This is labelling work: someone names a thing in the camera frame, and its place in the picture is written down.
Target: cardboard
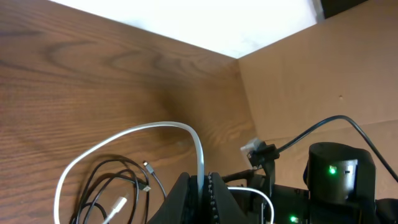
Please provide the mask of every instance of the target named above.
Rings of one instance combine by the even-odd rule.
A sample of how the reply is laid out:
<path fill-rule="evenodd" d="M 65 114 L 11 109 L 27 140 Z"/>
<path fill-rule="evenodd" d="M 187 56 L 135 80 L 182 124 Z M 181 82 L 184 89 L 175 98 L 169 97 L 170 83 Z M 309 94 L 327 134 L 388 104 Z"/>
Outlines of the cardboard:
<path fill-rule="evenodd" d="M 336 114 L 353 118 L 398 172 L 398 1 L 368 1 L 239 59 L 259 137 L 281 146 Z M 346 121 L 321 127 L 281 154 L 277 184 L 305 188 L 308 147 L 320 141 L 369 149 Z M 398 197 L 373 154 L 377 198 Z"/>

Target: black cable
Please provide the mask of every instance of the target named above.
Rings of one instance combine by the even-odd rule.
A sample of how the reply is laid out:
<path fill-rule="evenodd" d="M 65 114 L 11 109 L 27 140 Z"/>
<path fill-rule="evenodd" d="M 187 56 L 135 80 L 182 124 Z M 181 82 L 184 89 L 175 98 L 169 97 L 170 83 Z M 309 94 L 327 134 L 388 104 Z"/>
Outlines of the black cable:
<path fill-rule="evenodd" d="M 90 203 L 85 204 L 85 205 L 83 206 L 83 208 L 85 208 L 85 207 L 87 207 L 87 206 L 90 206 L 92 203 L 93 203 L 93 202 L 90 202 Z M 102 207 L 102 206 L 101 206 L 100 204 L 98 204 L 98 203 L 94 203 L 94 206 L 96 206 L 97 208 L 99 208 L 99 210 L 101 211 L 102 216 L 104 217 L 104 220 L 105 220 L 108 216 L 107 216 L 107 214 L 106 214 L 106 211 L 105 211 L 104 207 Z M 72 219 L 70 220 L 70 223 L 74 223 L 74 221 L 75 221 L 75 218 L 72 218 Z"/>
<path fill-rule="evenodd" d="M 242 180 L 245 179 L 246 181 L 248 181 L 249 179 L 253 178 L 254 176 L 254 172 L 256 170 L 254 169 L 248 169 L 248 170 L 244 170 L 241 172 L 237 172 L 235 174 L 230 174 L 230 175 L 226 175 L 223 178 L 224 183 L 228 183 L 234 180 Z"/>
<path fill-rule="evenodd" d="M 123 164 L 125 164 L 125 162 L 127 162 L 127 163 L 130 163 L 130 164 L 136 166 L 136 167 L 139 168 L 140 171 L 144 174 L 145 179 L 146 179 L 146 185 L 149 186 L 149 178 L 148 178 L 148 175 L 146 174 L 145 170 L 144 170 L 141 166 L 139 166 L 136 162 L 134 162 L 133 160 L 131 160 L 131 159 L 128 159 L 128 158 L 123 157 L 123 156 L 119 156 L 118 159 L 108 159 L 108 160 L 106 160 L 106 161 L 103 161 L 103 162 L 99 163 L 99 164 L 94 168 L 94 171 L 91 173 L 91 175 L 90 175 L 90 177 L 89 177 L 89 179 L 88 179 L 88 181 L 87 181 L 87 183 L 86 183 L 86 185 L 85 185 L 85 188 L 83 189 L 83 193 L 82 193 L 82 195 L 81 195 L 81 198 L 80 198 L 78 207 L 76 208 L 76 216 L 75 216 L 76 219 L 75 219 L 75 223 L 74 223 L 74 224 L 78 224 L 78 223 L 79 223 L 78 220 L 79 220 L 79 216 L 80 216 L 80 214 L 81 214 L 82 208 L 83 208 L 84 199 L 85 199 L 85 198 L 88 198 L 88 196 L 87 196 L 88 187 L 90 186 L 90 182 L 92 181 L 92 179 L 93 179 L 93 177 L 94 177 L 96 171 L 97 171 L 103 164 L 108 163 L 108 162 L 121 162 L 121 163 L 123 163 Z M 148 213 L 149 213 L 149 192 L 147 192 L 147 194 L 146 194 L 145 223 L 147 223 Z M 133 218 L 134 218 L 134 213 L 132 212 L 128 223 L 132 223 L 132 219 L 133 219 Z"/>
<path fill-rule="evenodd" d="M 154 179 L 155 179 L 156 182 L 159 184 L 159 187 L 162 189 L 162 193 L 163 193 L 164 200 L 166 200 L 166 196 L 167 196 L 167 195 L 166 195 L 166 191 L 165 191 L 164 188 L 163 188 L 162 183 L 160 183 L 160 180 L 159 180 L 159 178 L 157 178 L 155 172 L 152 173 L 152 176 L 154 176 Z"/>
<path fill-rule="evenodd" d="M 101 194 L 104 192 L 105 188 L 112 182 L 113 179 L 116 178 L 116 176 L 118 176 L 118 175 L 120 175 L 120 174 L 122 174 L 122 173 L 124 173 L 124 172 L 129 172 L 130 174 L 132 174 L 132 175 L 135 176 L 134 172 L 133 172 L 131 169 L 124 169 L 124 170 L 121 170 L 121 171 L 117 172 L 113 177 L 109 178 L 109 180 L 105 182 L 105 184 L 101 187 L 101 189 L 100 189 L 100 190 L 98 191 L 98 193 L 95 195 L 95 197 L 94 197 L 94 199 L 93 199 L 93 202 L 92 202 L 92 204 L 90 205 L 90 207 L 88 208 L 88 211 L 87 211 L 87 213 L 86 213 L 86 216 L 85 216 L 85 218 L 84 218 L 84 220 L 83 220 L 83 223 L 84 223 L 84 224 L 87 224 L 88 217 L 90 216 L 90 213 L 91 213 L 91 211 L 93 210 L 93 207 L 94 207 L 93 204 L 97 202 L 97 200 L 100 198 Z"/>
<path fill-rule="evenodd" d="M 330 122 L 334 121 L 336 119 L 343 119 L 348 121 L 354 128 L 357 130 L 357 132 L 362 136 L 362 138 L 366 141 L 366 143 L 369 145 L 369 147 L 372 149 L 372 151 L 375 153 L 377 158 L 381 161 L 381 163 L 384 165 L 384 167 L 388 170 L 388 172 L 391 174 L 391 176 L 398 182 L 398 176 L 397 174 L 392 170 L 390 165 L 387 163 L 387 161 L 381 156 L 380 152 L 378 149 L 375 147 L 375 145 L 372 143 L 372 141 L 369 139 L 369 137 L 365 134 L 365 132 L 358 126 L 355 121 L 353 121 L 351 118 L 345 116 L 345 115 L 336 115 L 336 116 L 331 116 L 330 118 L 326 118 L 323 121 L 318 122 L 317 124 L 314 124 L 311 128 L 308 128 L 306 131 L 304 131 L 302 134 L 291 140 L 290 142 L 286 143 L 284 146 L 278 148 L 278 152 L 281 153 L 284 150 L 286 150 L 288 147 L 293 146 L 295 143 L 297 143 L 299 140 L 319 128 L 320 126 Z"/>
<path fill-rule="evenodd" d="M 130 170 L 129 172 L 130 172 L 130 174 L 134 175 L 134 180 L 130 179 L 129 177 L 127 177 L 125 175 L 121 175 L 121 174 L 105 174 L 105 175 L 102 175 L 101 177 L 99 177 L 97 179 L 97 181 L 88 189 L 86 198 L 83 198 L 83 203 L 85 203 L 89 199 L 90 195 L 94 192 L 95 188 L 97 188 L 97 186 L 99 186 L 99 184 L 101 184 L 102 181 L 104 181 L 105 179 L 112 179 L 112 180 L 113 179 L 121 179 L 121 180 L 129 181 L 129 182 L 135 184 L 135 186 L 136 186 L 136 192 L 135 192 L 135 195 L 134 195 L 135 201 L 134 201 L 134 204 L 132 206 L 132 212 L 131 212 L 131 216 L 130 216 L 130 219 L 132 220 L 134 218 L 135 213 L 136 213 L 136 206 L 138 204 L 138 198 L 139 198 L 138 185 L 139 185 L 139 183 L 138 183 L 137 176 L 135 175 L 134 171 Z"/>

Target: cable connector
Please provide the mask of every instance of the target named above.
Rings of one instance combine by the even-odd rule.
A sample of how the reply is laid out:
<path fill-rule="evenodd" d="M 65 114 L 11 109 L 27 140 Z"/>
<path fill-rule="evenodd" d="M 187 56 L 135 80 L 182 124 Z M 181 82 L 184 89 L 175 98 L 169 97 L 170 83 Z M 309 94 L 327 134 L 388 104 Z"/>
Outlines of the cable connector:
<path fill-rule="evenodd" d="M 270 161 L 279 159 L 279 152 L 274 144 L 267 145 L 264 141 L 259 147 L 248 154 L 250 164 L 254 167 L 260 167 Z"/>
<path fill-rule="evenodd" d="M 144 165 L 144 167 L 148 170 L 148 172 L 150 173 L 150 174 L 153 174 L 155 171 L 154 171 L 154 168 L 152 168 L 152 166 L 151 165 L 149 165 L 149 163 L 147 162 L 147 161 L 144 161 L 143 162 L 143 165 Z"/>
<path fill-rule="evenodd" d="M 249 153 L 251 151 L 257 150 L 257 148 L 261 145 L 263 141 L 261 141 L 258 138 L 254 138 L 250 140 L 246 145 L 241 147 L 241 151 L 244 151 L 245 153 Z"/>
<path fill-rule="evenodd" d="M 113 205 L 112 209 L 118 213 L 120 210 L 122 210 L 123 206 L 126 204 L 127 198 L 125 197 L 119 197 L 119 199 L 115 202 Z"/>
<path fill-rule="evenodd" d="M 119 199 L 115 202 L 115 204 L 112 206 L 112 212 L 109 214 L 109 216 L 106 218 L 106 220 L 103 222 L 103 224 L 108 224 L 109 221 L 122 210 L 123 206 L 126 204 L 127 198 L 125 197 L 119 197 Z"/>
<path fill-rule="evenodd" d="M 138 189 L 148 192 L 152 188 L 149 185 L 138 182 Z"/>

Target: green indicator light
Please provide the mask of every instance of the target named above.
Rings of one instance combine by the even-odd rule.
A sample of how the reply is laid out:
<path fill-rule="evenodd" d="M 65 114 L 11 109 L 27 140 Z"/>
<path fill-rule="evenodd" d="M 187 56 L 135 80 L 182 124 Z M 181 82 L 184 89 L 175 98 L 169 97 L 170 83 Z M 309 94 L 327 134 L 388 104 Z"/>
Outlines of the green indicator light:
<path fill-rule="evenodd" d="M 335 166 L 329 166 L 329 173 L 335 174 L 336 171 L 337 171 L 337 167 L 335 167 Z"/>
<path fill-rule="evenodd" d="M 298 223 L 298 222 L 299 222 L 299 219 L 298 219 L 297 217 L 295 217 L 295 216 L 291 216 L 291 217 L 290 217 L 290 221 L 291 221 L 291 222 L 294 222 L 294 223 Z"/>

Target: white cable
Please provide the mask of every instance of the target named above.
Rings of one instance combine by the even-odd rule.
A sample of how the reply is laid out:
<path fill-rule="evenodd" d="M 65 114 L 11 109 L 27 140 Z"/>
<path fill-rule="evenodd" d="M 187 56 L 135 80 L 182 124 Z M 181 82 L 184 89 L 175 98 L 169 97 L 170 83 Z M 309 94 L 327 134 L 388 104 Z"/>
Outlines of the white cable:
<path fill-rule="evenodd" d="M 269 209 L 271 210 L 270 223 L 271 224 L 274 223 L 274 215 L 275 215 L 274 206 L 272 205 L 271 200 L 269 200 L 269 197 L 266 194 L 262 193 L 259 190 L 252 189 L 250 187 L 228 187 L 228 189 L 230 189 L 230 190 L 246 190 L 246 191 L 254 192 L 254 193 L 257 193 L 257 194 L 261 195 L 267 201 L 267 203 L 269 205 Z"/>
<path fill-rule="evenodd" d="M 261 224 L 264 224 L 264 202 L 261 203 Z"/>
<path fill-rule="evenodd" d="M 105 221 L 102 224 L 107 224 L 111 219 L 122 210 L 123 206 L 126 204 L 127 199 L 125 197 L 119 197 L 119 199 L 116 201 L 116 203 L 112 207 L 111 213 L 106 217 Z"/>
<path fill-rule="evenodd" d="M 115 134 L 114 136 L 100 142 L 96 146 L 92 147 L 91 149 L 85 151 L 82 155 L 78 156 L 76 159 L 74 159 L 67 168 L 63 171 L 60 180 L 58 181 L 57 188 L 55 190 L 55 198 L 54 198 L 54 223 L 55 224 L 60 224 L 60 214 L 59 214 L 59 208 L 60 208 L 60 196 L 61 196 L 61 189 L 63 182 L 65 181 L 66 176 L 68 175 L 69 171 L 72 169 L 72 167 L 78 163 L 80 160 L 82 160 L 84 157 L 89 155 L 90 153 L 94 152 L 95 150 L 99 149 L 100 147 L 104 146 L 105 144 L 125 135 L 129 134 L 134 131 L 139 131 L 142 129 L 146 128 L 155 128 L 155 127 L 176 127 L 176 128 L 182 128 L 187 130 L 193 138 L 193 142 L 195 143 L 195 148 L 197 151 L 197 166 L 198 166 L 198 197 L 199 197 L 199 202 L 201 199 L 201 195 L 203 192 L 203 181 L 205 179 L 205 161 L 203 160 L 203 149 L 200 144 L 200 139 L 198 134 L 195 132 L 193 128 L 190 126 L 183 124 L 183 123 L 178 123 L 178 122 L 173 122 L 173 121 L 162 121 L 162 122 L 154 122 L 154 123 L 148 123 L 148 124 L 142 124 L 135 126 L 133 128 L 129 128 L 127 130 L 124 130 L 120 133 Z"/>

